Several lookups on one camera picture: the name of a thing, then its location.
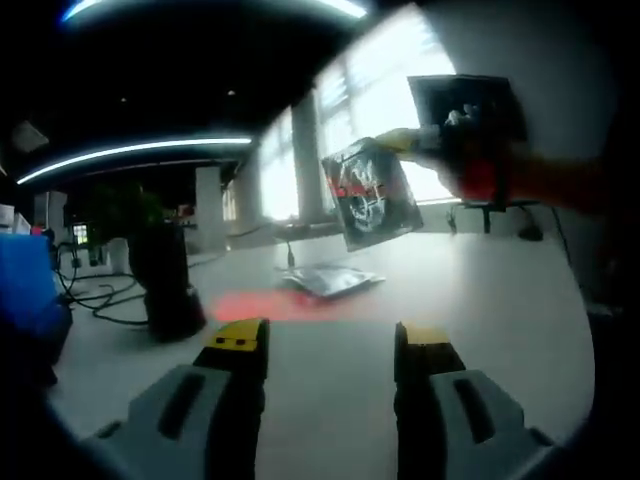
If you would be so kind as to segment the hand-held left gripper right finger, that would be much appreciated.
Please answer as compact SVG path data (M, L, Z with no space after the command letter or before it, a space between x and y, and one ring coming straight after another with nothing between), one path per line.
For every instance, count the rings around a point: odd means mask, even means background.
M400 479L542 479L554 443L524 423L520 404L469 370L436 328L399 322L394 412Z

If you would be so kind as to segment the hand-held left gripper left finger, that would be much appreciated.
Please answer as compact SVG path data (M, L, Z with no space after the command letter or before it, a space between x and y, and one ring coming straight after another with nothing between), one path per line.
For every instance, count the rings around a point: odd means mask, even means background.
M123 479L252 479L265 409L270 322L223 325L193 363L134 398L88 445Z

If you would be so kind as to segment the person's right hand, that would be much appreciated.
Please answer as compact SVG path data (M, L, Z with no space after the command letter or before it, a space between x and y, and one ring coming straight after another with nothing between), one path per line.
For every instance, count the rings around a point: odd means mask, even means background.
M419 150L405 155L406 160L433 170L442 185L455 197L465 199L465 161L440 150Z

